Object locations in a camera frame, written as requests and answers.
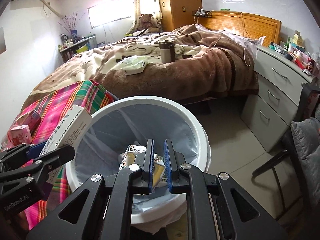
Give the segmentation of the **printed paper wrapper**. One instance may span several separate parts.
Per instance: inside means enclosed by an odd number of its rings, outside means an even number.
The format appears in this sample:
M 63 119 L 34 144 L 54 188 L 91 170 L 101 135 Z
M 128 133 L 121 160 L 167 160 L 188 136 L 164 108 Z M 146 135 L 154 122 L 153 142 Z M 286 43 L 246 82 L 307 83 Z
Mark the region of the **printed paper wrapper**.
M 129 145 L 126 151 L 119 155 L 118 160 L 120 161 L 119 170 L 124 167 L 130 166 L 135 162 L 135 158 L 138 154 L 146 151 L 146 146 L 140 145 Z M 153 175 L 152 175 L 152 189 L 156 187 L 167 186 L 167 178 L 165 176 L 165 164 L 164 158 L 157 153 L 153 154 Z

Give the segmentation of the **white medicine box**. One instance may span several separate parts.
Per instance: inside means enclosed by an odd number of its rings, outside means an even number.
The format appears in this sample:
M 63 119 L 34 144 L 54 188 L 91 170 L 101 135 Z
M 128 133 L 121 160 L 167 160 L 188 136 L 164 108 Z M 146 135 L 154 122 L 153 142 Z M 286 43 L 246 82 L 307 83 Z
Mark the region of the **white medicine box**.
M 76 151 L 91 122 L 92 116 L 87 109 L 73 105 L 49 136 L 39 157 L 66 145 Z

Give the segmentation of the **strawberry milk carton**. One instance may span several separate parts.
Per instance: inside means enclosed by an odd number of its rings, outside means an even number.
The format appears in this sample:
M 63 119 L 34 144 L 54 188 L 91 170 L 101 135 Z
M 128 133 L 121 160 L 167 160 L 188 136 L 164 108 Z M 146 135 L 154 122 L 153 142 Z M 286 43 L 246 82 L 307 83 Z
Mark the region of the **strawberry milk carton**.
M 31 132 L 28 125 L 14 126 L 7 132 L 9 141 L 14 145 L 30 144 L 32 141 Z

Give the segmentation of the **plaid pink green cloth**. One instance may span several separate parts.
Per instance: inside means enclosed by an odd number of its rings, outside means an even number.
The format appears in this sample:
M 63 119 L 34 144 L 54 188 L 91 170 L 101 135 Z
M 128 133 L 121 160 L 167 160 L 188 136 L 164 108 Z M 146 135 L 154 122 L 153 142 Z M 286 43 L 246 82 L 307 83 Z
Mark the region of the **plaid pink green cloth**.
M 24 107 L 12 124 L 17 124 L 30 111 L 37 111 L 41 117 L 41 122 L 35 130 L 32 143 L 38 144 L 49 138 L 73 105 L 84 107 L 90 114 L 93 114 L 116 100 L 117 98 L 99 83 L 93 80 L 79 81 L 51 92 Z M 66 168 L 63 166 L 57 175 L 48 199 L 36 202 L 19 214 L 22 219 L 21 227 L 27 231 L 31 230 L 70 194 L 71 189 L 67 182 Z

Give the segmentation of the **cluttered grey shelf desk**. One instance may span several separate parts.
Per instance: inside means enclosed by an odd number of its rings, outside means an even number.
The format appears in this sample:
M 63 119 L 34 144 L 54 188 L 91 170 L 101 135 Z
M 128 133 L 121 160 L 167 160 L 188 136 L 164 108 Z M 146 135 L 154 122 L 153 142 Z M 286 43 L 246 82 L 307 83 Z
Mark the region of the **cluttered grey shelf desk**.
M 78 42 L 72 43 L 70 46 L 59 51 L 63 62 L 67 62 L 73 56 L 97 47 L 96 35 L 85 37 Z

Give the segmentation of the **dried branches in vase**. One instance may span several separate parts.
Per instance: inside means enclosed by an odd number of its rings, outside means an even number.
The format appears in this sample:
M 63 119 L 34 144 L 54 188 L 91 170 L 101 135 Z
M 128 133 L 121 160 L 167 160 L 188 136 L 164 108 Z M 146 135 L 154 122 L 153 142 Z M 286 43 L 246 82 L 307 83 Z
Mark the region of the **dried branches in vase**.
M 70 34 L 70 37 L 73 39 L 73 31 L 76 31 L 79 22 L 82 20 L 85 14 L 85 12 L 80 14 L 78 11 L 74 11 L 69 15 L 63 16 L 57 23 L 63 28 L 63 30 L 67 31 Z

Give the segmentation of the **white tissue pack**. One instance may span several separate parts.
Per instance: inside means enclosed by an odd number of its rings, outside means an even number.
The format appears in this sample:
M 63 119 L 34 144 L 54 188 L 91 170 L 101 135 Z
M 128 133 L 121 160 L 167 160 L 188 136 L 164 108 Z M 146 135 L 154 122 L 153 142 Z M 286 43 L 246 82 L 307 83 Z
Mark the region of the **white tissue pack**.
M 119 63 L 119 68 L 124 72 L 125 75 L 135 75 L 142 73 L 147 65 L 147 56 L 134 55 L 123 59 Z

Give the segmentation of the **white nightstand drawers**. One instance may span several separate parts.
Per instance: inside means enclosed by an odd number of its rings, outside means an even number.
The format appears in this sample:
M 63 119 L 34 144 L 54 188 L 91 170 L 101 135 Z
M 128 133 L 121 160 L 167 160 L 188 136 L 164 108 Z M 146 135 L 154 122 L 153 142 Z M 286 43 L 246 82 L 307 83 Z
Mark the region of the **white nightstand drawers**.
M 314 85 L 317 78 L 264 46 L 257 46 L 254 71 L 259 91 L 248 96 L 241 119 L 264 150 L 270 152 L 296 116 L 303 85 Z

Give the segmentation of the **brown patterned blanket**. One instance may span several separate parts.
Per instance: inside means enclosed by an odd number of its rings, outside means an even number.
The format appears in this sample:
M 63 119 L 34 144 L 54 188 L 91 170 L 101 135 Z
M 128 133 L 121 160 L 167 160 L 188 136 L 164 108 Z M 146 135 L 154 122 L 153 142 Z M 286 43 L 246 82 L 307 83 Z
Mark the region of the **brown patterned blanket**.
M 159 41 L 175 43 L 175 61 L 162 63 Z M 168 33 L 126 37 L 75 55 L 42 80 L 24 107 L 78 81 L 93 80 L 122 99 L 137 95 L 164 97 L 182 104 L 208 97 L 257 94 L 258 76 L 250 42 L 224 31 L 185 25 Z M 125 75 L 119 63 L 147 56 L 140 74 Z

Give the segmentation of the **brown thermos cup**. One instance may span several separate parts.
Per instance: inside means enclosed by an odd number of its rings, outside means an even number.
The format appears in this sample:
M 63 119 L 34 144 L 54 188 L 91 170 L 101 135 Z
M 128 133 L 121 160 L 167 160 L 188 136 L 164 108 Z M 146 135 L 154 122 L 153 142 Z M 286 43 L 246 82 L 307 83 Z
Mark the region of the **brown thermos cup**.
M 175 43 L 171 40 L 159 41 L 159 51 L 162 63 L 175 61 Z

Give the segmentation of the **brown teddy bear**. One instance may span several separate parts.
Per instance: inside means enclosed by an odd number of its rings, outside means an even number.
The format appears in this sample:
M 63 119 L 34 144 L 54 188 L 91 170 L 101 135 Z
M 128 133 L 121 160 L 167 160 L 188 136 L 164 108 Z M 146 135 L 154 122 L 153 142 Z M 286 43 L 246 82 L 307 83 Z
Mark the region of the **brown teddy bear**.
M 147 31 L 148 33 L 159 33 L 160 28 L 152 14 L 141 14 L 138 19 L 136 31 Z

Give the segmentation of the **wooden headboard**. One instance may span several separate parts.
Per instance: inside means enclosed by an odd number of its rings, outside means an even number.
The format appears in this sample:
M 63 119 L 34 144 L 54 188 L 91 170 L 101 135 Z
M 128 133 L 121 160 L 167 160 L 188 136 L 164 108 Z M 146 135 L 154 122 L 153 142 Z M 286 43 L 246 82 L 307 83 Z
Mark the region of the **wooden headboard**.
M 266 16 L 237 11 L 212 11 L 199 17 L 198 23 L 210 30 L 226 30 L 243 37 L 264 37 L 263 46 L 280 41 L 281 22 Z

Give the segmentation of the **patterned curtain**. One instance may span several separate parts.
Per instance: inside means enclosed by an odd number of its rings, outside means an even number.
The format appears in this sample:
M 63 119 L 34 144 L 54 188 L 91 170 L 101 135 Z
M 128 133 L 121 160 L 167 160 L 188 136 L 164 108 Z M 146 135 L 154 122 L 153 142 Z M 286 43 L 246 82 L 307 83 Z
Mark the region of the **patterned curtain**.
M 135 31 L 135 29 L 139 26 L 139 17 L 142 14 L 151 14 L 153 19 L 156 21 L 158 26 L 160 27 L 162 13 L 160 9 L 159 0 L 133 0 L 135 6 L 134 20 L 132 22 L 132 27 L 127 32 L 131 34 Z

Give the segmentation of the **wooden wardrobe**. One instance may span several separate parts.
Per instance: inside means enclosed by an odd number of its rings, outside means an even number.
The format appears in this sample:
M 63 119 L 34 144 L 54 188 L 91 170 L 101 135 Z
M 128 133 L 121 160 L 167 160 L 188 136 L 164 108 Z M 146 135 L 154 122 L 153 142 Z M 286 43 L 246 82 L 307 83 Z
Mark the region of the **wooden wardrobe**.
M 202 7 L 202 0 L 159 0 L 163 31 L 172 31 L 194 24 L 193 11 Z

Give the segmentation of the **wall poster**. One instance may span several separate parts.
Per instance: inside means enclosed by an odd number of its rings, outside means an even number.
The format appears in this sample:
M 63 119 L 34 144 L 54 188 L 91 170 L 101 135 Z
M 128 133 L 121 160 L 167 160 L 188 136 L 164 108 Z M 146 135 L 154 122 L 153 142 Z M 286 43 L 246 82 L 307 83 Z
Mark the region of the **wall poster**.
M 0 27 L 0 54 L 7 50 L 4 37 L 4 29 Z

